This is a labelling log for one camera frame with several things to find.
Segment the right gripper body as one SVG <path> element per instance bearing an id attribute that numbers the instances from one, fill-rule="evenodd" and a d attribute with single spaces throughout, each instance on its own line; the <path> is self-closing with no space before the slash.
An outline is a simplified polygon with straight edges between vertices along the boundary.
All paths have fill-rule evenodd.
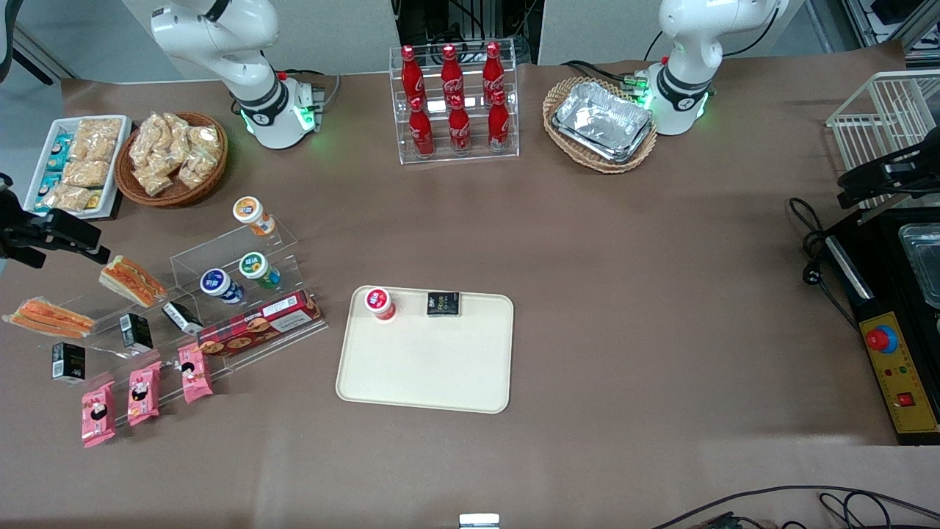
<path id="1" fill-rule="evenodd" d="M 21 225 L 28 221 L 28 215 L 21 208 L 19 198 L 11 191 L 12 179 L 1 173 L 1 254 L 15 254 L 25 248 L 21 241 Z"/>

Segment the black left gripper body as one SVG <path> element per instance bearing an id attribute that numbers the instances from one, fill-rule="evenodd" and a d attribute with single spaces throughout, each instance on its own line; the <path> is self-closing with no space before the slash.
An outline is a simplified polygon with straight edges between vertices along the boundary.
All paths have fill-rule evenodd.
<path id="1" fill-rule="evenodd" d="M 938 193 L 939 148 L 928 146 L 892 163 L 893 190 L 903 193 Z"/>

